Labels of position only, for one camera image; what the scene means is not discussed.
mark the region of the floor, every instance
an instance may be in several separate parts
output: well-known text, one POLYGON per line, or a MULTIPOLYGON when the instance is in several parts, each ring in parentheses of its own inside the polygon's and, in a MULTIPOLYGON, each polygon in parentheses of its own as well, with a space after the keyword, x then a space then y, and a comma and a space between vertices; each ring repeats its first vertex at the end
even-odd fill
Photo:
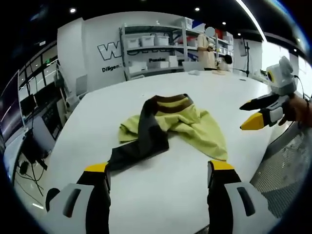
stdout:
MULTIPOLYGON (((24 161, 27 161, 26 157, 21 154, 19 157, 19 165, 24 161)), ((49 167, 49 156, 44 160, 45 164, 49 167)), ((43 168, 38 164, 33 164, 34 174, 36 179, 40 178, 43 168)), ((31 165, 29 164, 27 175, 21 175, 20 169, 17 168, 15 173, 14 188, 17 195, 21 199, 22 203, 25 205, 28 212, 36 219, 40 219, 46 214, 45 202, 43 196, 40 194, 36 183, 30 178, 34 179, 31 165)), ((42 177, 37 182, 39 186, 42 187, 41 192, 44 194, 44 181, 45 181, 45 171, 43 171, 42 177)))

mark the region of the ceiling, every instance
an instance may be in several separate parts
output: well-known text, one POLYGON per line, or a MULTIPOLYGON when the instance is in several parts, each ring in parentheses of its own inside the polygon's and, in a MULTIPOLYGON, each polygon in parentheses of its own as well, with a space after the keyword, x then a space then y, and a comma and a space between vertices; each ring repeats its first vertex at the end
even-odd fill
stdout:
MULTIPOLYGON (((276 34, 296 44, 292 30, 288 24, 262 0, 243 0, 258 20, 264 32, 276 34)), ((229 31, 234 35, 241 30, 256 30, 256 27, 247 14, 235 0, 131 0, 121 1, 93 1, 93 0, 31 0, 16 4, 9 3, 2 11, 10 12, 6 19, 4 31, 5 54, 4 74, 0 79, 3 87, 8 79, 21 68, 41 47, 39 42, 49 43, 57 38, 57 29, 62 25, 83 17, 85 20, 124 11, 154 11, 186 16, 221 30, 229 31), (77 8, 75 14, 70 14, 70 7, 77 8)), ((284 0, 295 19, 304 29, 309 29, 310 20, 304 17, 309 14, 304 0, 284 0)), ((249 34, 247 37, 261 40, 260 35, 249 34)))

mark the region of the metal shelving unit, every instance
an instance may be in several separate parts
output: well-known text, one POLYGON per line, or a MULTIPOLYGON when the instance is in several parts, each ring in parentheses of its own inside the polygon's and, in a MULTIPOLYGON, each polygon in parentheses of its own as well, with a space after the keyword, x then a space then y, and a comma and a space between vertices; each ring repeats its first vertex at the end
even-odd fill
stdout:
MULTIPOLYGON (((175 51, 183 50, 184 61, 188 60, 188 50, 197 51, 196 47, 187 45, 187 35, 197 37, 202 32, 198 32, 195 30, 186 29, 183 25, 182 27, 170 26, 170 25, 123 25, 119 28, 119 35, 121 41, 121 54, 124 66, 124 72, 126 76, 126 80, 130 80, 131 77, 139 76, 139 75, 151 75, 155 73, 165 72, 165 71, 180 71, 183 70, 182 67, 169 67, 169 68, 157 68, 157 69, 148 69, 140 72, 130 73, 129 72, 129 55, 128 52, 133 51, 148 51, 148 50, 168 50, 171 55, 175 55, 175 51), (142 34, 142 33, 166 33, 169 36, 169 44, 168 46, 149 46, 149 47, 138 47, 138 48, 128 48, 127 47, 127 38, 126 35, 130 34, 142 34), (183 45, 172 45, 174 43, 174 34, 181 34, 183 38, 183 45)), ((219 43, 229 45, 229 43, 225 40, 221 40, 217 37, 210 37, 215 40, 216 44, 216 56, 225 55, 219 52, 219 43)))

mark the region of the metal mesh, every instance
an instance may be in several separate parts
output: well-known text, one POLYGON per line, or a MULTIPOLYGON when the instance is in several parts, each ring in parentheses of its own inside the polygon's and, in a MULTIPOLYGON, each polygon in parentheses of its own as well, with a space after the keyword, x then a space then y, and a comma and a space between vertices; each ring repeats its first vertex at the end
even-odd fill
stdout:
POLYGON ((309 134, 311 130, 298 134, 281 151, 263 161, 251 180, 276 217, 281 217, 289 207, 309 169, 312 158, 309 134))

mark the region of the person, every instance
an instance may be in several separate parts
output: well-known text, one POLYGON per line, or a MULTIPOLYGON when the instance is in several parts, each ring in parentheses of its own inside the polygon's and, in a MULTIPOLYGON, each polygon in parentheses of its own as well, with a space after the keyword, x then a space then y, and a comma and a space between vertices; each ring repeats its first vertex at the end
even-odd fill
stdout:
POLYGON ((224 55, 224 56, 220 56, 217 60, 217 69, 221 70, 221 71, 227 71, 229 72, 229 65, 232 64, 233 60, 232 57, 230 55, 224 55))
POLYGON ((216 69, 214 45, 212 43, 209 43, 205 33, 201 33, 198 35, 197 42, 198 60, 202 63, 204 68, 216 69))
POLYGON ((305 99, 294 94, 285 108, 285 115, 278 123, 283 125, 286 121, 298 121, 312 128, 312 105, 305 99))

